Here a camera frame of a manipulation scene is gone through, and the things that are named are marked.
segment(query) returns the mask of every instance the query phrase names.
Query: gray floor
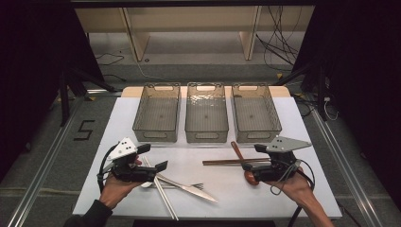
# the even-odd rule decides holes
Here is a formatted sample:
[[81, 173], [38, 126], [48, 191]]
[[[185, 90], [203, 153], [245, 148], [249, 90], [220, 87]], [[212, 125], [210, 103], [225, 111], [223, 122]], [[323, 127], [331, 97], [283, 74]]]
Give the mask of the gray floor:
[[[269, 37], [269, 35], [268, 33], [260, 34], [261, 37]], [[124, 35], [91, 34], [90, 37], [91, 45], [97, 56], [103, 53], [124, 56], [122, 61], [100, 66], [104, 75], [115, 75], [127, 80], [122, 81], [113, 76], [105, 77], [109, 84], [117, 88], [141, 85], [148, 81], [160, 81], [160, 79], [180, 81], [183, 84], [188, 81], [223, 81], [226, 84], [238, 81], [272, 83], [277, 80], [278, 73], [284, 75], [288, 73], [271, 69], [264, 63], [264, 48], [259, 43], [255, 45], [253, 59], [245, 61], [239, 38], [236, 33], [232, 32], [151, 34], [144, 60], [139, 63], [140, 68], [133, 61], [130, 46]], [[302, 38], [302, 32], [294, 33], [291, 37], [291, 45], [299, 48]], [[118, 57], [105, 56], [98, 61], [107, 64], [116, 59]], [[279, 59], [273, 56], [270, 58], [270, 53], [266, 54], [266, 59], [269, 64], [290, 69], [289, 65], [284, 65]], [[288, 86], [289, 90], [299, 93], [299, 81], [301, 80], [302, 78], [298, 78], [292, 81]], [[86, 85], [88, 89], [97, 89], [91, 83]], [[59, 153], [44, 179], [41, 191], [27, 212], [24, 226], [61, 226], [70, 217], [96, 154], [113, 104], [117, 99], [117, 96], [110, 95], [90, 96], [93, 98], [85, 98], [81, 104], [80, 99], [71, 101], [77, 112], [65, 134], [65, 140]], [[306, 114], [308, 111], [303, 104], [299, 105], [299, 109], [301, 114]], [[83, 120], [95, 121], [85, 125], [93, 130], [90, 139], [74, 140], [74, 138], [86, 136], [86, 133], [78, 131]], [[333, 154], [329, 151], [330, 147], [325, 142], [315, 116], [313, 114], [306, 116], [304, 122], [336, 199], [362, 226], [368, 226], [369, 221], [365, 220], [363, 212], [357, 206], [349, 185], [344, 180]], [[20, 155], [0, 184], [0, 226], [7, 226], [26, 189], [31, 185], [61, 129], [60, 123], [61, 104], [55, 100], [47, 117], [30, 142], [31, 151]], [[369, 163], [359, 155], [357, 142], [342, 119], [339, 117], [335, 121], [329, 120], [327, 124], [351, 164], [352, 171], [357, 176], [357, 182], [360, 183], [372, 202], [382, 226], [400, 226], [399, 210], [380, 184]], [[287, 226], [288, 221], [277, 220], [276, 223], [277, 226]], [[336, 220], [335, 224], [337, 226], [356, 226], [345, 214], [343, 218]], [[132, 220], [130, 219], [117, 218], [110, 219], [107, 224], [107, 226], [131, 225]], [[311, 224], [307, 218], [299, 218], [295, 226], [311, 226]]]

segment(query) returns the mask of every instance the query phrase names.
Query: hand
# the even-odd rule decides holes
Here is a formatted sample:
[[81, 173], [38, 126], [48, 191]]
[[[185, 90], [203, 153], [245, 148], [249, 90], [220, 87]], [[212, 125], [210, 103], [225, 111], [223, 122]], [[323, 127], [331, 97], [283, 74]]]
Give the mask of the hand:
[[[137, 165], [141, 165], [142, 162], [138, 160], [138, 156], [135, 160]], [[120, 203], [133, 188], [141, 185], [142, 183], [128, 183], [119, 181], [115, 178], [112, 173], [109, 173], [103, 191], [100, 195], [100, 201], [103, 202], [110, 209], [114, 209], [118, 203]]]
[[310, 220], [315, 226], [334, 226], [330, 218], [325, 214], [322, 205], [318, 202], [307, 180], [299, 173], [285, 182], [265, 182], [283, 190], [286, 195], [304, 208]]
[[306, 198], [315, 198], [309, 183], [299, 173], [295, 173], [292, 178], [287, 179], [285, 182], [265, 183], [280, 188], [290, 199], [298, 204]]

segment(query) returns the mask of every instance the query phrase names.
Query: metal utensil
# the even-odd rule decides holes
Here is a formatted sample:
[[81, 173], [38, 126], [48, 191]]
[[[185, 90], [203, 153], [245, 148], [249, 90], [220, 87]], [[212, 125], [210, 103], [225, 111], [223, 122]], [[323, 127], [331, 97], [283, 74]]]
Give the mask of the metal utensil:
[[[191, 186], [194, 186], [200, 190], [203, 189], [203, 183], [193, 183], [193, 184], [191, 184]], [[148, 186], [148, 188], [156, 188], [156, 185], [152, 184], [152, 185]], [[170, 188], [174, 189], [174, 188], [178, 188], [178, 187], [175, 185], [171, 185], [171, 184], [162, 184], [162, 188], [163, 189], [170, 189]]]
[[182, 189], [182, 190], [184, 190], [184, 191], [187, 191], [187, 192], [189, 192], [189, 193], [192, 193], [192, 194], [194, 194], [194, 195], [197, 195], [197, 196], [202, 197], [202, 198], [204, 198], [204, 199], [207, 199], [207, 200], [209, 200], [209, 201], [217, 202], [217, 201], [216, 201], [213, 197], [211, 197], [209, 194], [207, 194], [207, 193], [201, 191], [200, 189], [196, 188], [195, 186], [188, 186], [188, 185], [184, 185], [184, 184], [181, 184], [181, 183], [176, 183], [176, 182], [174, 182], [174, 181], [171, 181], [169, 178], [163, 176], [163, 175], [160, 174], [160, 173], [157, 173], [156, 177], [157, 177], [159, 180], [162, 180], [162, 181], [164, 181], [164, 182], [167, 182], [167, 183], [171, 183], [171, 184], [173, 184], [173, 185], [176, 185], [176, 186], [180, 187], [180, 189]]

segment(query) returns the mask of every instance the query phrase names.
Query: human hand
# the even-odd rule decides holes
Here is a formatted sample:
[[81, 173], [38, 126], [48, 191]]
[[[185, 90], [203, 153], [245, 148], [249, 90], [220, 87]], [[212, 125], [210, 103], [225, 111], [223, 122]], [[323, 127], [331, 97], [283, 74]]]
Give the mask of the human hand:
[[[142, 162], [138, 160], [138, 156], [136, 157], [135, 163], [137, 165], [142, 164]], [[118, 203], [130, 194], [133, 188], [141, 184], [142, 183], [137, 182], [129, 183], [119, 181], [112, 173], [109, 173], [99, 200], [113, 210]]]
[[305, 199], [314, 199], [312, 189], [307, 180], [299, 173], [295, 173], [292, 178], [288, 178], [284, 182], [265, 182], [269, 185], [280, 188], [290, 199], [302, 205]]

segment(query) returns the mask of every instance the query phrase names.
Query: aluminum rail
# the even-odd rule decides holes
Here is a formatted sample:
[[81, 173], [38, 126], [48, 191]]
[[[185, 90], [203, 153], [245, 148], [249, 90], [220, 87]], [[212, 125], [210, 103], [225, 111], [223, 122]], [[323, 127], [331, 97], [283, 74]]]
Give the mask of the aluminum rail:
[[313, 117], [315, 118], [316, 123], [318, 124], [319, 129], [321, 130], [324, 140], [330, 148], [333, 157], [339, 166], [342, 176], [346, 181], [352, 195], [354, 196], [355, 201], [357, 202], [357, 206], [360, 209], [363, 217], [366, 220], [368, 226], [383, 226], [371, 200], [360, 184], [357, 176], [347, 161], [339, 143], [336, 140], [333, 132], [330, 130], [327, 122], [323, 122], [321, 117], [315, 110], [312, 111]]
[[50, 168], [53, 166], [53, 163], [59, 154], [61, 146], [65, 140], [65, 135], [66, 133], [68, 133], [68, 130], [71, 127], [71, 123], [74, 120], [74, 117], [82, 103], [83, 103], [83, 97], [78, 97], [74, 101], [74, 105], [71, 109], [71, 116], [65, 123], [64, 127], [61, 127], [59, 129], [59, 132], [57, 133], [56, 138], [53, 141], [53, 144], [50, 146], [49, 151], [44, 157], [44, 161], [39, 167], [38, 172], [33, 178], [31, 184], [29, 185], [26, 193], [24, 194], [17, 208], [14, 210], [14, 213], [12, 214], [9, 220], [8, 227], [23, 226], [26, 217], [29, 214], [30, 209], [32, 208], [32, 205], [36, 200], [42, 185], [44, 184], [44, 180], [46, 179]]

